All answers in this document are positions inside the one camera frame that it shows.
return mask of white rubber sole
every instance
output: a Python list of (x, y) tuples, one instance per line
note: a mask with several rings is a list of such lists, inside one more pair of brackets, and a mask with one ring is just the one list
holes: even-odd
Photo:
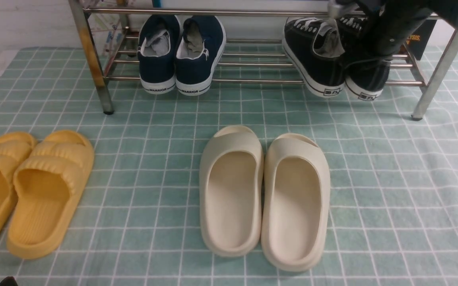
[(220, 19), (217, 18), (218, 22), (220, 23), (220, 26), (222, 27), (222, 34), (223, 34), (223, 40), (222, 40), (222, 45), (220, 46), (220, 49), (218, 49), (217, 56), (215, 60), (213, 60), (213, 64), (211, 65), (211, 72), (210, 76), (202, 81), (201, 83), (195, 83), (194, 85), (187, 85), (185, 83), (181, 83), (178, 80), (176, 80), (176, 87), (178, 88), (178, 91), (180, 93), (186, 95), (186, 96), (199, 96), (208, 90), (210, 90), (211, 87), (211, 81), (213, 80), (213, 72), (215, 71), (215, 68), (217, 67), (218, 62), (220, 61), (220, 58), (222, 57), (222, 54), (224, 53), (225, 49), (225, 43), (227, 42), (227, 36), (225, 35), (225, 28), (222, 25), (222, 22), (220, 22)]
[(338, 94), (342, 92), (345, 86), (344, 83), (342, 83), (341, 85), (331, 87), (328, 85), (322, 85), (313, 78), (311, 78), (307, 70), (301, 64), (300, 60), (298, 60), (298, 58), (294, 55), (293, 51), (287, 44), (285, 37), (282, 37), (282, 47), (284, 48), (285, 55), (291, 60), (293, 65), (300, 72), (300, 76), (303, 78), (303, 82), (307, 86), (309, 92), (311, 92), (315, 96), (319, 96), (322, 98), (331, 98), (334, 96), (338, 96)]
[(376, 92), (362, 89), (349, 76), (345, 77), (345, 86), (347, 87), (347, 94), (349, 96), (363, 101), (374, 101), (383, 93), (383, 89)]
[(142, 87), (144, 87), (144, 90), (149, 94), (164, 94), (174, 89), (176, 86), (176, 76), (173, 75), (173, 77), (163, 83), (146, 83), (141, 78), (140, 83), (142, 84)]

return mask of floor mat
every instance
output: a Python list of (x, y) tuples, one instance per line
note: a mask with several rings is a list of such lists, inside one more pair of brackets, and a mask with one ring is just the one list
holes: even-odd
[[(228, 51), (280, 47), (228, 46)], [(431, 74), (440, 47), (422, 61)], [(138, 74), (137, 66), (117, 72)], [(217, 76), (298, 79), (295, 70), (217, 70)], [(393, 79), (411, 79), (392, 71)], [(58, 129), (96, 148), (88, 187), (60, 248), (23, 261), (0, 234), (0, 280), (27, 286), (458, 286), (458, 56), (425, 119), (421, 92), (387, 87), (376, 101), (316, 98), (300, 86), (213, 85), (198, 98), (150, 96), (111, 82), (101, 111), (82, 50), (18, 52), (0, 79), (0, 135)], [(198, 166), (225, 125), (250, 127), (267, 148), (285, 132), (313, 138), (331, 168), (325, 252), (311, 270), (278, 271), (260, 246), (215, 257), (200, 235)]]

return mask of navy blue sneaker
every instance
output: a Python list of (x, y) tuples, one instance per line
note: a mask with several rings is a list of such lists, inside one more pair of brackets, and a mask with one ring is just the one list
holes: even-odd
[(226, 40), (224, 27), (215, 16), (193, 16), (183, 23), (176, 52), (176, 86), (182, 94), (196, 96), (210, 89)]
[(174, 53), (180, 39), (180, 21), (173, 15), (151, 15), (139, 32), (140, 82), (151, 94), (164, 94), (176, 85)]

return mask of black object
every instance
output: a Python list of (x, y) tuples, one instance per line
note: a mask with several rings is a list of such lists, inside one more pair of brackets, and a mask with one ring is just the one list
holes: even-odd
[(434, 26), (436, 25), (436, 20), (427, 20), (425, 21), (416, 31), (413, 32), (411, 36), (406, 40), (406, 45), (411, 50), (413, 56), (417, 60), (421, 60), (423, 52), (427, 47), (429, 38), (432, 35)]
[(341, 58), (345, 67), (345, 85), (349, 96), (373, 101), (381, 95), (390, 73), (390, 60), (369, 54), (361, 35), (367, 20), (340, 18), (337, 20), (340, 40), (346, 50)]
[(284, 26), (285, 54), (300, 72), (307, 89), (316, 96), (333, 97), (344, 88), (344, 71), (338, 56), (329, 58), (317, 52), (336, 47), (338, 37), (337, 29), (319, 19), (292, 20)]
[(458, 31), (458, 0), (387, 0), (381, 15), (370, 16), (365, 45), (377, 56), (392, 55), (433, 11)]
[(0, 286), (18, 286), (15, 278), (8, 276), (0, 282)]
[(18, 286), (18, 284), (15, 278), (8, 276), (0, 282), (0, 286)]

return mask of printed logo on shoe heel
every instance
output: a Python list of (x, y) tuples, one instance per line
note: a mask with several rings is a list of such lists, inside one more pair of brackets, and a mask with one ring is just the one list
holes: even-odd
[(205, 92), (205, 90), (209, 89), (210, 87), (211, 87), (211, 85), (207, 86), (204, 89), (197, 89), (197, 90), (194, 90), (194, 91), (186, 91), (185, 89), (178, 89), (178, 90), (183, 94), (198, 94), (198, 93)]
[(338, 89), (325, 89), (325, 91), (323, 92), (323, 96), (326, 96), (326, 97), (337, 96), (341, 91), (342, 89), (340, 87)]
[(379, 95), (371, 95), (371, 94), (366, 94), (366, 93), (361, 93), (358, 96), (358, 99), (361, 99), (363, 101), (374, 101)]
[(166, 89), (145, 89), (146, 91), (149, 91), (149, 92), (165, 92), (165, 91), (168, 91), (169, 89), (172, 89), (173, 87), (168, 87)]

